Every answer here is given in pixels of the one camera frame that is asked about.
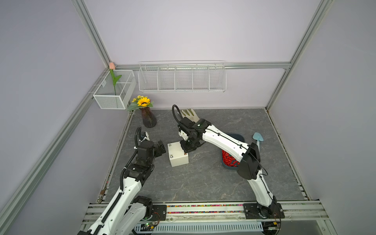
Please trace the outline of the white metal box with screws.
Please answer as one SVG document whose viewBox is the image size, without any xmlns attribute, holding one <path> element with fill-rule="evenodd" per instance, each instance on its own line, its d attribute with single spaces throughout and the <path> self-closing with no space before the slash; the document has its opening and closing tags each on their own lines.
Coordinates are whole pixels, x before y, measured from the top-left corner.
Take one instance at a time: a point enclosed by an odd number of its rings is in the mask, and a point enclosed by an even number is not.
<svg viewBox="0 0 376 235">
<path fill-rule="evenodd" d="M 189 163 L 189 155 L 185 153 L 180 142 L 169 143 L 168 157 L 172 167 L 186 165 Z"/>
</svg>

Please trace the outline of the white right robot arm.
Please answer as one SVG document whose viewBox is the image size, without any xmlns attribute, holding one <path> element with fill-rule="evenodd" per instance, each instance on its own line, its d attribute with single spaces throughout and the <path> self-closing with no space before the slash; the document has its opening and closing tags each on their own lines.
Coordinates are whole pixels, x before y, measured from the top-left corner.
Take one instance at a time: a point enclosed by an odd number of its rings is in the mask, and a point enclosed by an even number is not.
<svg viewBox="0 0 376 235">
<path fill-rule="evenodd" d="M 189 153 L 199 148 L 204 141 L 211 143 L 230 154 L 240 164 L 237 173 L 247 180 L 256 196 L 256 204 L 248 212 L 254 218 L 282 219 L 285 218 L 280 203 L 269 190 L 264 179 L 266 171 L 260 163 L 259 146 L 256 143 L 247 144 L 234 139 L 216 128 L 205 119 L 193 122 L 187 117 L 177 121 L 179 135 L 183 138 L 180 142 L 184 152 Z"/>
</svg>

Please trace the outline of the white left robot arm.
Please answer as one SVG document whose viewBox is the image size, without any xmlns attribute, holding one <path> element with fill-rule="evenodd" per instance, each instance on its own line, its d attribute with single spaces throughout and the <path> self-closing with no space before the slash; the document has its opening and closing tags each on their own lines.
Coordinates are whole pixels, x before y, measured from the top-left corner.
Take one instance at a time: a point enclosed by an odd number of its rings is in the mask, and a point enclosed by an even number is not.
<svg viewBox="0 0 376 235">
<path fill-rule="evenodd" d="M 145 140 L 132 155 L 135 162 L 120 174 L 120 185 L 104 212 L 79 235 L 129 235 L 143 219 L 153 215 L 152 199 L 137 196 L 154 169 L 154 160 L 166 153 L 162 141 Z"/>
</svg>

